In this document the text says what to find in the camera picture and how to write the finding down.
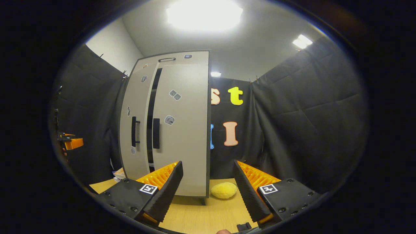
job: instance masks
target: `black backdrop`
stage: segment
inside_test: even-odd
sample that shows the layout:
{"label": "black backdrop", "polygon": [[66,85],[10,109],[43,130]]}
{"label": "black backdrop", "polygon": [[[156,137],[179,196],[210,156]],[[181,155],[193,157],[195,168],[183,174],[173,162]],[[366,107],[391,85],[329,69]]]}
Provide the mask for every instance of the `black backdrop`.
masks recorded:
{"label": "black backdrop", "polygon": [[121,168],[115,106],[124,83],[123,73],[86,45],[74,51],[58,76],[54,90],[62,85],[57,100],[59,130],[83,138],[84,145],[67,155],[70,167],[88,188],[113,178],[112,171]]}
{"label": "black backdrop", "polygon": [[369,132],[363,87],[350,58],[326,37],[253,82],[270,154],[265,166],[320,193],[343,184]]}
{"label": "black backdrop", "polygon": [[[253,167],[260,166],[264,161],[262,153],[264,138],[255,110],[254,96],[247,81],[212,77],[209,82],[211,88],[220,92],[220,103],[211,105],[214,149],[211,150],[210,155],[210,178],[233,178],[234,159],[246,161]],[[233,87],[243,91],[243,94],[239,95],[240,100],[243,100],[241,105],[231,103],[228,90]],[[226,134],[223,123],[228,121],[237,122],[235,138],[238,145],[224,145]]]}

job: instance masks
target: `cabinet top handle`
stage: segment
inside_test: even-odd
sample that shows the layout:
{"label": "cabinet top handle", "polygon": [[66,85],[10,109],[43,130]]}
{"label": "cabinet top handle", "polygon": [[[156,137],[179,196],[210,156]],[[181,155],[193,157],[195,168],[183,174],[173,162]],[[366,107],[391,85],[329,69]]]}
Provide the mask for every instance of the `cabinet top handle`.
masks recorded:
{"label": "cabinet top handle", "polygon": [[172,57],[172,58],[164,58],[164,59],[159,59],[158,61],[159,61],[159,62],[161,62],[162,60],[165,60],[165,59],[172,59],[172,60],[176,60],[176,58]]}

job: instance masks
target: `cabinet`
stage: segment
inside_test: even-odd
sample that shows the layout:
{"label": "cabinet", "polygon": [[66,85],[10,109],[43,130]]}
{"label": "cabinet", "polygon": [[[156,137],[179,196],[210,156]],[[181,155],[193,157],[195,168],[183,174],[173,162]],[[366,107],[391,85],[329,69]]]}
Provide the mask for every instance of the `cabinet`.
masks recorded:
{"label": "cabinet", "polygon": [[176,195],[208,197],[208,61],[208,51],[137,61],[120,114],[120,155],[128,178],[138,179],[182,161],[183,178]]}

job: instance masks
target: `light fixture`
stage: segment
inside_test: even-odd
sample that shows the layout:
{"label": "light fixture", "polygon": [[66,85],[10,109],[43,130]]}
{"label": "light fixture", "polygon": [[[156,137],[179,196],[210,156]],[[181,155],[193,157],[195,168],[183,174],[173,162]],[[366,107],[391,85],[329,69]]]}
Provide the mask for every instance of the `light fixture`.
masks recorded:
{"label": "light fixture", "polygon": [[293,41],[293,44],[295,44],[297,47],[304,49],[306,48],[308,45],[312,44],[312,41],[309,40],[306,36],[304,35],[299,35],[299,37],[297,37],[296,40]]}
{"label": "light fixture", "polygon": [[243,9],[230,0],[183,0],[166,9],[168,23],[183,30],[221,31],[240,22]]}
{"label": "light fixture", "polygon": [[211,72],[211,76],[213,77],[220,77],[221,73],[220,72]]}

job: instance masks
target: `door handle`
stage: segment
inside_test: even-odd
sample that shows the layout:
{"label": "door handle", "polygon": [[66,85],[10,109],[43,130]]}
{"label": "door handle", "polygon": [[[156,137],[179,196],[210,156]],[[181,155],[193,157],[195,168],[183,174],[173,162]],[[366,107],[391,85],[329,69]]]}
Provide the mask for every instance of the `door handle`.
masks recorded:
{"label": "door handle", "polygon": [[140,121],[136,120],[136,116],[131,118],[131,146],[136,147],[136,143],[140,143],[140,141],[136,141],[136,123],[140,123]]}
{"label": "door handle", "polygon": [[176,60],[176,58],[164,58],[164,59],[159,59],[158,61],[161,62],[162,60],[165,60],[165,59],[172,59],[172,61]]}
{"label": "door handle", "polygon": [[160,149],[160,119],[153,119],[153,148]]}

